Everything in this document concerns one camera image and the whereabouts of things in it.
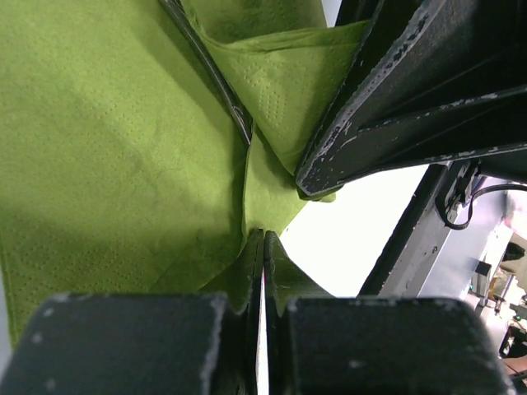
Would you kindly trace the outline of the silver table knife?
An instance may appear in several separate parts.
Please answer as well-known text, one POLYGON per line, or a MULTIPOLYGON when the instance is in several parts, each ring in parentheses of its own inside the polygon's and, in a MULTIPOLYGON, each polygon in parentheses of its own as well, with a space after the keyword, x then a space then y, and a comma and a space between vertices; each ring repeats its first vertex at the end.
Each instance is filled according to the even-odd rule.
POLYGON ((197 32, 190 25, 181 1, 160 0, 160 4, 182 36, 185 37, 207 74, 212 79, 214 86, 219 90, 223 103, 226 105, 229 115, 236 124, 243 144, 246 148, 249 148, 252 139, 252 117, 214 62, 212 55, 199 38, 197 32))

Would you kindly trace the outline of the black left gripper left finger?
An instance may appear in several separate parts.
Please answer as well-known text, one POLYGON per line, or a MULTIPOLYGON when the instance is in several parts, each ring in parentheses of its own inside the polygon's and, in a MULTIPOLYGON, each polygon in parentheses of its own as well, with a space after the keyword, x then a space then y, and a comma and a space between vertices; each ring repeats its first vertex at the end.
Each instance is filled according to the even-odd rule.
POLYGON ((32 315, 4 394, 254 394, 264 233, 187 295, 58 294, 32 315))

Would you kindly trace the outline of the green paper napkin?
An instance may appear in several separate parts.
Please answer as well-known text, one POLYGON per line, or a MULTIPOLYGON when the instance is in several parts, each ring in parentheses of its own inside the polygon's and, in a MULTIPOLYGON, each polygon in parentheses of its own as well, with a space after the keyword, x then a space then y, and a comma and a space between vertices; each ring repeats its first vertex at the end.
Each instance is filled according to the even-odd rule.
POLYGON ((293 175, 364 21, 318 1, 185 1, 250 114, 156 1, 1 4, 1 270, 12 342, 58 292, 194 292, 254 228, 303 208, 293 175))

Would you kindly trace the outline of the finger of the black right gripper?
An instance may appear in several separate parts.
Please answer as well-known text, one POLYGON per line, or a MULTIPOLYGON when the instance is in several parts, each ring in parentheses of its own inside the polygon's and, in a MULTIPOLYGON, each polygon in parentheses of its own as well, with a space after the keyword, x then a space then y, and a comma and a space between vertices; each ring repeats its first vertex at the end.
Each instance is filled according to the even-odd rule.
POLYGON ((321 198, 386 170, 479 158, 526 178, 523 1, 345 1, 366 20, 352 64, 296 167, 321 198))

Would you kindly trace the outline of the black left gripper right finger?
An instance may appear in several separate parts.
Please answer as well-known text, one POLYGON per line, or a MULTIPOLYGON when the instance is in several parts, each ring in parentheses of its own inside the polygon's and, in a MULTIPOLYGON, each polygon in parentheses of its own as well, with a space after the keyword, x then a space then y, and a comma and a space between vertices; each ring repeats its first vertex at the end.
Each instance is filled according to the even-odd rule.
POLYGON ((460 300, 337 298, 263 242, 272 394, 512 394, 483 323, 460 300))

